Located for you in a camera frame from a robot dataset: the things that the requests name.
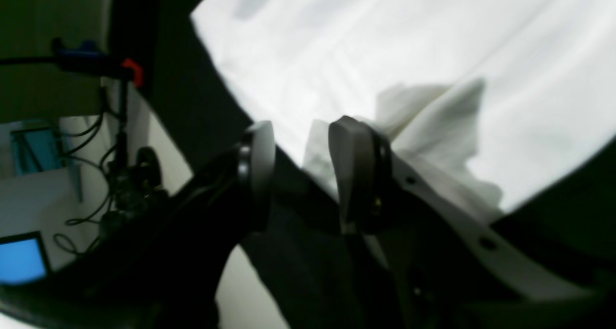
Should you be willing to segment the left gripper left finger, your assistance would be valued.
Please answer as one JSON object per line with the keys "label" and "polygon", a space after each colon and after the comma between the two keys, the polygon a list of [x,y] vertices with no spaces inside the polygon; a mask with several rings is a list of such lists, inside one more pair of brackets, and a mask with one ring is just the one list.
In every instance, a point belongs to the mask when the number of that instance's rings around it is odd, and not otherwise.
{"label": "left gripper left finger", "polygon": [[276,142],[254,123],[175,195],[156,190],[152,149],[118,173],[120,208],[91,252],[50,276],[1,286],[1,313],[43,329],[191,329],[207,325],[231,251],[268,224]]}

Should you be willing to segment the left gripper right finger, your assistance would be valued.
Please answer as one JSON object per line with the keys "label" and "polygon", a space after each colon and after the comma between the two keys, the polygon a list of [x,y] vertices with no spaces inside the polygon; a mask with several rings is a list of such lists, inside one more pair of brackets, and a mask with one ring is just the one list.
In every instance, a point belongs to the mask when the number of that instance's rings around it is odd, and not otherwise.
{"label": "left gripper right finger", "polygon": [[445,200],[367,123],[331,123],[329,150],[341,228],[377,238],[408,329],[561,329],[598,307],[596,290]]}

